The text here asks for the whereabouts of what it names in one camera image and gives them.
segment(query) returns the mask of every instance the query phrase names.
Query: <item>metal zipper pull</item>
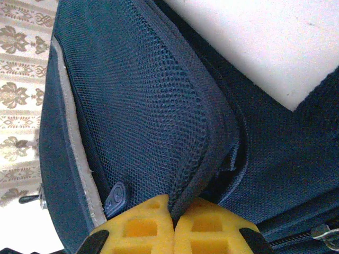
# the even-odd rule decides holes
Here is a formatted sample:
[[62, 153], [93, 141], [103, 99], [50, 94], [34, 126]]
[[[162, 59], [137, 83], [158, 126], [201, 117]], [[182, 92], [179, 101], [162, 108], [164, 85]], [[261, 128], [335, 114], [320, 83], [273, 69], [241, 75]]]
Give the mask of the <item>metal zipper pull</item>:
[[331, 250], [339, 252], [339, 229], [330, 229], [328, 225], [322, 224], [311, 230], [313, 239], [324, 241]]

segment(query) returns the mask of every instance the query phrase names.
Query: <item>patterned wallpaper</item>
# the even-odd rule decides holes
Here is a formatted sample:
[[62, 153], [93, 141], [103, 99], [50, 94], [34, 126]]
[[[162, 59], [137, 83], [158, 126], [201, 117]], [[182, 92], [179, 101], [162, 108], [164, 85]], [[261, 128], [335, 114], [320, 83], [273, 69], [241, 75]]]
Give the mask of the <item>patterned wallpaper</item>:
[[39, 128], [58, 0], [0, 0], [0, 207], [41, 182]]

